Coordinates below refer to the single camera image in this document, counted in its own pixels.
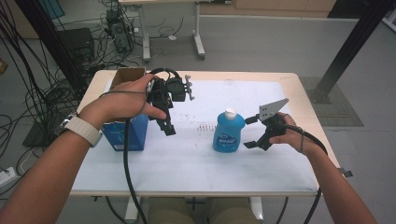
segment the watch strap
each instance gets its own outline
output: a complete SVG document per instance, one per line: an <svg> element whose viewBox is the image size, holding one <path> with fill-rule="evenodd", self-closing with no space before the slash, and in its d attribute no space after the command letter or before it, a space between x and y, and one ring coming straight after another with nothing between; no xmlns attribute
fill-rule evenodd
<svg viewBox="0 0 396 224"><path fill-rule="evenodd" d="M95 146L99 141L101 134L87 121L74 116L64 126L66 129L80 135L91 143L91 146Z"/></svg>

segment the table leg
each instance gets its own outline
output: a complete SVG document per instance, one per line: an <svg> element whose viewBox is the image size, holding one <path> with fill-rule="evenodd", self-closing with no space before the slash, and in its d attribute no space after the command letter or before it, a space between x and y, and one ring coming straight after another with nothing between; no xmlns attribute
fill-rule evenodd
<svg viewBox="0 0 396 224"><path fill-rule="evenodd" d="M199 15L200 15L200 4L199 2L195 3L195 30L193 31L193 36L195 40L195 45L198 50L198 55L204 59L205 58L205 50L202 44L201 36L199 35Z"/></svg>
<svg viewBox="0 0 396 224"><path fill-rule="evenodd" d="M394 10L388 18L382 19L382 22L384 22L390 29L396 32L396 25L393 24L394 21L396 21L396 10Z"/></svg>
<svg viewBox="0 0 396 224"><path fill-rule="evenodd" d="M250 208L257 220L262 223L264 220L264 215L262 211L262 198L250 197Z"/></svg>
<svg viewBox="0 0 396 224"><path fill-rule="evenodd" d="M126 207L125 212L125 221L137 221L138 211L136 206L134 205L134 200L132 197L129 197L129 201Z"/></svg>
<svg viewBox="0 0 396 224"><path fill-rule="evenodd" d="M150 60L149 55L149 33L146 32L146 25L145 25L145 14L143 11L143 7L141 5L134 6L137 9L137 13L139 14L140 20L140 29L142 29L143 33L143 61L148 63Z"/></svg>

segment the blue bottle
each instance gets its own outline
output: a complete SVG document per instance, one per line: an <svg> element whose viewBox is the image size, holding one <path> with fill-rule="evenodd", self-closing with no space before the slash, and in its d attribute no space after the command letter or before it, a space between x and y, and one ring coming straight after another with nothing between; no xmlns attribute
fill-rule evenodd
<svg viewBox="0 0 396 224"><path fill-rule="evenodd" d="M218 126L213 137L213 148L219 152L235 152L241 142L245 120L231 108L218 116Z"/></svg>

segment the power strip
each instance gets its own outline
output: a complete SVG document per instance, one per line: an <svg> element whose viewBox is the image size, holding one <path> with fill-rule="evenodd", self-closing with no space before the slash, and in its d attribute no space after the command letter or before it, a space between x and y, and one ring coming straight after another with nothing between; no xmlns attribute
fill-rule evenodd
<svg viewBox="0 0 396 224"><path fill-rule="evenodd" d="M0 173L0 188L4 187L14 179L18 178L15 174L14 167L9 167L6 171Z"/></svg>

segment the bottle label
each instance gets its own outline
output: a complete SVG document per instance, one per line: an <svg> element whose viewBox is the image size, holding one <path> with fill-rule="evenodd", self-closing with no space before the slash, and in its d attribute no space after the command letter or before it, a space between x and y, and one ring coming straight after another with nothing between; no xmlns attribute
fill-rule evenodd
<svg viewBox="0 0 396 224"><path fill-rule="evenodd" d="M238 140L234 138L231 135L222 133L219 135L217 141L217 147L218 148L224 148L224 149L234 149L238 147Z"/></svg>

